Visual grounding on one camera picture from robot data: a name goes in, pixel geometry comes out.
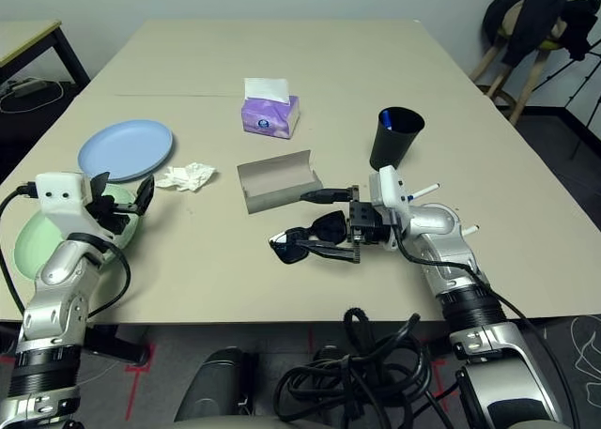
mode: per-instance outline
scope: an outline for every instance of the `purple tissue box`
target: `purple tissue box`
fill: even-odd
[[[299,97],[290,96],[290,104],[265,99],[247,99],[242,105],[245,131],[290,139],[299,120]]]

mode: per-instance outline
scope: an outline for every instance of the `white tissue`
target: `white tissue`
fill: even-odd
[[[202,163],[190,163],[184,168],[169,166],[165,178],[157,180],[155,185],[160,188],[177,187],[179,192],[190,190],[195,192],[202,187],[215,172],[215,168]]]
[[[244,98],[274,100],[290,104],[286,79],[244,79]]]

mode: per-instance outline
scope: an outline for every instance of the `tangled cable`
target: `tangled cable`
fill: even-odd
[[[419,315],[413,314],[399,331],[376,341],[365,312],[358,308],[348,310],[344,318],[345,330],[357,354],[340,353],[336,356],[333,355],[336,350],[331,350],[330,358],[322,357],[306,366],[289,370],[280,379],[273,394],[276,415],[282,421],[294,421],[344,406],[341,427],[347,428],[350,421],[363,415],[363,406],[369,405],[375,410],[380,427],[390,429],[391,422],[385,408],[402,407],[404,416],[399,429],[410,429],[414,420],[411,404],[425,397],[445,427],[452,429],[453,425],[437,398],[428,390],[432,370],[427,352],[411,334],[419,320]],[[397,349],[415,354],[414,362],[409,366],[386,363]],[[310,405],[295,413],[284,413],[281,409],[284,389],[292,398]]]

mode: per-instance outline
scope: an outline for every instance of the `sunglasses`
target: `sunglasses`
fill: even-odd
[[[317,218],[311,227],[294,227],[270,238],[270,246],[278,258],[287,265],[299,262],[309,255],[309,251],[297,241],[317,237],[322,241],[340,244],[347,239],[347,220],[338,210]]]

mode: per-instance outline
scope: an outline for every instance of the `black cup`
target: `black cup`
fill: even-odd
[[[388,111],[392,129],[384,125],[382,114]],[[378,115],[378,131],[372,147],[369,164],[376,171],[391,164],[398,168],[415,135],[424,128],[424,119],[414,111],[402,107],[385,108]]]

